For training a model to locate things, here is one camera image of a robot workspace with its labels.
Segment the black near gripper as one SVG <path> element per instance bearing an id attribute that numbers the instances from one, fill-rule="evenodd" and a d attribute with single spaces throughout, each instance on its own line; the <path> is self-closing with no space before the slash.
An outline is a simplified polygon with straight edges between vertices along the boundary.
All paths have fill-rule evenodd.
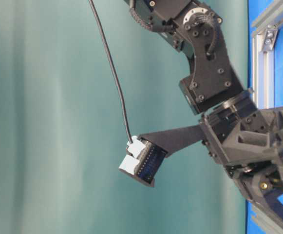
<path id="1" fill-rule="evenodd" d="M 283 107 L 218 108 L 199 125 L 210 155 L 258 211 L 256 223 L 283 234 Z"/>

